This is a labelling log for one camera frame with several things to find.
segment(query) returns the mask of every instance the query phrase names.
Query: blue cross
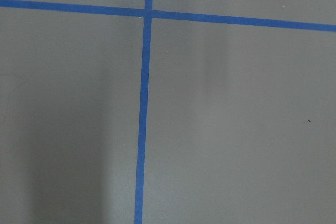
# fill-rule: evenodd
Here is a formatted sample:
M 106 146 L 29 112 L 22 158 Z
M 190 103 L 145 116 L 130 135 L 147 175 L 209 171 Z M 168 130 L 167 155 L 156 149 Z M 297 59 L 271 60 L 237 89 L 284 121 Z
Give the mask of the blue cross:
M 142 224 L 147 104 L 148 104 L 148 86 L 149 86 L 151 30 L 152 30 L 153 18 L 336 32 L 336 25 L 330 25 L 330 24 L 317 24 L 317 23 L 293 22 L 293 21 L 274 20 L 274 19 L 166 12 L 162 10 L 153 10 L 153 0 L 145 0 L 145 9 L 63 4 L 63 3 L 23 1 L 23 0 L 0 0 L 0 7 L 54 10 L 60 12 L 91 13 L 91 14 L 118 15 L 118 16 L 144 18 L 134 224 Z

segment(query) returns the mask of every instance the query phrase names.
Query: blue stripe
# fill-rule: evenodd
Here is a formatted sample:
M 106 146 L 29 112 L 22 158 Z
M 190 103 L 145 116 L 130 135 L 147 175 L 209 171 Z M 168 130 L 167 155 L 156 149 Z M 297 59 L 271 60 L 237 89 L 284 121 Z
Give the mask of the blue stripe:
M 144 10 L 141 9 L 50 3 L 50 2 L 25 1 L 25 0 L 0 0 L 0 7 L 55 10 L 59 12 L 93 13 L 93 14 L 119 15 L 119 16 L 131 16 L 131 17 L 144 16 Z
M 153 18 L 336 32 L 336 25 L 154 10 Z
M 136 162 L 137 180 L 135 185 L 134 224 L 142 224 L 143 187 L 145 173 L 147 104 L 149 86 L 149 66 L 151 52 L 152 12 L 153 0 L 145 0 L 145 19 L 143 25 L 142 65 L 140 87 L 138 159 Z

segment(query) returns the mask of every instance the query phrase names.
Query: gray floor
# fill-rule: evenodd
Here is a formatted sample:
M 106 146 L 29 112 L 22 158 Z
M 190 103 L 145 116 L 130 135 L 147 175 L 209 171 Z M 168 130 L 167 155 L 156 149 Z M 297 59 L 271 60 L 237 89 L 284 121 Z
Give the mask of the gray floor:
M 154 9 L 336 24 L 335 1 Z M 1 224 L 133 223 L 142 31 L 138 17 L 0 8 Z M 335 41 L 154 19 L 143 223 L 334 224 Z

